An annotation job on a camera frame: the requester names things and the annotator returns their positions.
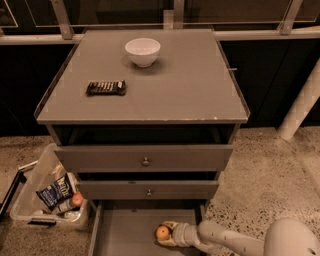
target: drawer knob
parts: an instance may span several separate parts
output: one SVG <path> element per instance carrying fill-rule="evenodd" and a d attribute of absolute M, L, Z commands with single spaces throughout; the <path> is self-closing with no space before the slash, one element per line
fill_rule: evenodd
<path fill-rule="evenodd" d="M 152 196 L 152 190 L 148 189 L 146 196 Z"/>
<path fill-rule="evenodd" d="M 150 161 L 149 161 L 148 157 L 145 157 L 145 158 L 143 159 L 143 161 L 142 161 L 142 166 L 147 167 L 147 166 L 149 166 L 149 165 L 150 165 Z"/>

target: bottle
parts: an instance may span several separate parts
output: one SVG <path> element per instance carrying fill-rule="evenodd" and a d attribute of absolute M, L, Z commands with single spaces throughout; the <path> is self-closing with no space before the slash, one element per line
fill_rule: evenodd
<path fill-rule="evenodd" d="M 75 192 L 72 196 L 72 198 L 69 198 L 65 200 L 64 202 L 58 204 L 53 211 L 52 214 L 59 214 L 63 213 L 69 210 L 72 210 L 73 208 L 80 207 L 83 202 L 83 197 L 80 193 L 80 191 Z"/>

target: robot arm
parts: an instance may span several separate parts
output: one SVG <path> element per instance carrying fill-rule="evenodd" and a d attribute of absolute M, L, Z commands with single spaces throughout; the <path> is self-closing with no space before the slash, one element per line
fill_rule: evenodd
<path fill-rule="evenodd" d="M 211 255 L 215 244 L 223 245 L 240 256 L 320 255 L 320 244 L 312 231 L 306 225 L 290 219 L 280 219 L 273 223 L 265 242 L 227 230 L 208 220 L 202 221 L 198 226 L 164 222 L 156 235 L 162 245 L 194 246 Z"/>

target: terrazzo floor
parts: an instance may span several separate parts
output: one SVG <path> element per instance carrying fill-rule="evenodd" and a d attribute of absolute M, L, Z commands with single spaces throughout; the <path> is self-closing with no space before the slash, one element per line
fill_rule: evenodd
<path fill-rule="evenodd" d="M 0 138 L 0 202 L 17 166 L 37 160 L 50 142 L 50 137 Z M 319 156 L 320 127 L 300 128 L 289 142 L 274 128 L 240 129 L 207 218 L 264 239 L 271 223 L 289 217 L 320 239 Z M 30 226 L 7 213 L 0 222 L 0 255 L 86 255 L 91 230 L 92 222 L 85 231 Z M 217 248 L 215 255 L 236 254 Z"/>

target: drawer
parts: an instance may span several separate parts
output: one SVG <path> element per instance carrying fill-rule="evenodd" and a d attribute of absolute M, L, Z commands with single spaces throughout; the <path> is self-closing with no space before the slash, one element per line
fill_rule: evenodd
<path fill-rule="evenodd" d="M 80 181 L 86 199 L 210 199 L 218 181 Z"/>
<path fill-rule="evenodd" d="M 89 256 L 204 255 L 194 247 L 161 246 L 154 236 L 155 230 L 163 221 L 199 224 L 205 218 L 204 207 L 199 203 L 198 207 L 185 208 L 183 202 L 170 200 L 144 200 L 144 202 L 131 200 L 122 201 L 120 204 L 118 202 L 115 202 L 112 208 L 108 208 L 107 201 L 99 202 Z"/>
<path fill-rule="evenodd" d="M 56 155 L 72 172 L 223 170 L 232 145 L 61 146 Z"/>

